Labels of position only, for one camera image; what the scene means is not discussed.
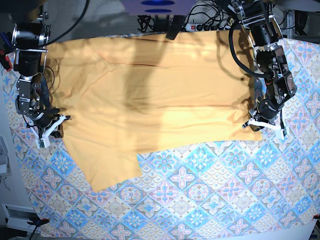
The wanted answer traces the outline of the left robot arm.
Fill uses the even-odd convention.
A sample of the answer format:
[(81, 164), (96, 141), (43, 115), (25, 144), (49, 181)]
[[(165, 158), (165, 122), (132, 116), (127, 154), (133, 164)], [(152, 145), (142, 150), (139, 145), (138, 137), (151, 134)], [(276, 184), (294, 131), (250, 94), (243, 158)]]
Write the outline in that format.
[[(249, 120), (243, 128), (251, 127), (255, 132), (268, 128), (275, 132), (278, 139), (283, 140), (289, 134), (284, 120), (275, 124), (277, 117), (282, 117), (285, 103), (293, 98), (297, 86), (279, 41), (283, 39), (280, 27), (275, 20), (270, 3), (263, 0), (233, 0), (231, 1), (235, 20), (228, 33), (230, 51), (236, 64), (247, 74), (264, 79), (266, 93), (256, 101), (255, 107), (249, 111)], [(241, 26), (247, 34), (255, 53), (255, 63), (258, 72), (250, 70), (236, 56), (233, 33)]]

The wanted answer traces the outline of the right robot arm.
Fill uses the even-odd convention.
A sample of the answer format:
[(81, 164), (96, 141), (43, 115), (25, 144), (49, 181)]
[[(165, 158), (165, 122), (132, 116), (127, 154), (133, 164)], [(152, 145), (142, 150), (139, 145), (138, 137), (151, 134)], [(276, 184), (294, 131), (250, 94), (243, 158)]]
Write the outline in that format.
[(8, 8), (15, 26), (12, 32), (13, 70), (20, 74), (16, 82), (18, 95), (16, 112), (23, 117), (35, 135), (39, 149), (50, 146), (50, 137), (63, 137), (62, 123), (69, 116), (50, 103), (50, 90), (45, 78), (47, 44), (50, 26), (45, 24), (48, 15), (43, 0), (17, 0)]

